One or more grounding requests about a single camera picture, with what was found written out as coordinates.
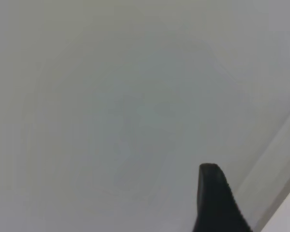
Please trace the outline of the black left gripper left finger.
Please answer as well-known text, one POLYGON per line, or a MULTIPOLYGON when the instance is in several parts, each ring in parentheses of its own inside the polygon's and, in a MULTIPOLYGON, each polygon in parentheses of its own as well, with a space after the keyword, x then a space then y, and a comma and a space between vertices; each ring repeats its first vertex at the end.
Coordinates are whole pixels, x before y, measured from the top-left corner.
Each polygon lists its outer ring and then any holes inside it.
POLYGON ((199 166, 197 217, 194 232, 251 232, 221 168, 215 163, 199 166))

